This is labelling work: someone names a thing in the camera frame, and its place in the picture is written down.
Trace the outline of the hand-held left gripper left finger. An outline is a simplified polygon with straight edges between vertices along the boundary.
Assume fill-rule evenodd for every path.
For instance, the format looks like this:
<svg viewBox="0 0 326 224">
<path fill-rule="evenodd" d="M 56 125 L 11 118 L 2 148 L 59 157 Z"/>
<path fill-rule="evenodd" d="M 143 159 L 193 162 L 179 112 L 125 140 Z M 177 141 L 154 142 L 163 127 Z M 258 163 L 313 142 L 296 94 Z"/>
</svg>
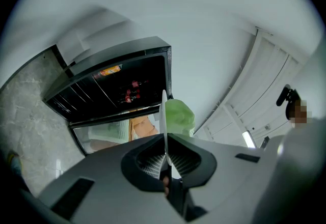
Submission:
<svg viewBox="0 0 326 224">
<path fill-rule="evenodd" d="M 69 223 L 185 223 L 139 154 L 164 151 L 162 135 L 97 151 L 51 182 L 40 201 Z"/>
</svg>

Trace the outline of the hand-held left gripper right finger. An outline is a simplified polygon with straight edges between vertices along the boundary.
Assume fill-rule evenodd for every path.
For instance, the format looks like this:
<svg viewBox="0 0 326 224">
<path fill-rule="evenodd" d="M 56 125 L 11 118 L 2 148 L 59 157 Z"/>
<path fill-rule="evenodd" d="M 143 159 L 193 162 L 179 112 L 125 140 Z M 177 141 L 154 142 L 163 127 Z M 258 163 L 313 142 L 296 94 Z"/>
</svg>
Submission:
<svg viewBox="0 0 326 224">
<path fill-rule="evenodd" d="M 183 178 L 182 212 L 168 209 L 168 223 L 270 223 L 268 190 L 277 163 L 277 139 L 265 149 L 168 135 L 169 152 L 200 158 Z"/>
</svg>

